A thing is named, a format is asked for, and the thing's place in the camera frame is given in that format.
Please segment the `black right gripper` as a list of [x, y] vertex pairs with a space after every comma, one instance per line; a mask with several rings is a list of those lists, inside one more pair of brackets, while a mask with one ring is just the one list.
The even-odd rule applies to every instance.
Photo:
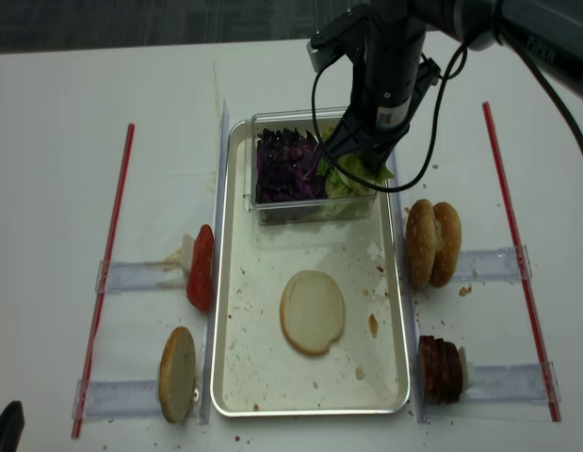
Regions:
[[342, 156], [364, 150], [364, 167], [368, 180], [393, 180], [387, 160], [410, 128], [410, 98], [400, 104], [380, 106], [353, 96], [342, 120], [326, 125], [321, 132], [323, 153], [332, 162]]

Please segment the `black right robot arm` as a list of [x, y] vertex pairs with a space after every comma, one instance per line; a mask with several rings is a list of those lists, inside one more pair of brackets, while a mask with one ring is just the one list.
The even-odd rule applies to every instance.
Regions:
[[365, 151], [366, 162], [379, 167], [389, 156], [439, 72], [421, 59], [430, 29], [473, 50], [514, 42], [583, 98], [583, 1], [372, 1], [350, 8], [307, 45], [317, 72], [339, 57], [354, 66], [348, 111], [326, 142], [330, 158]]

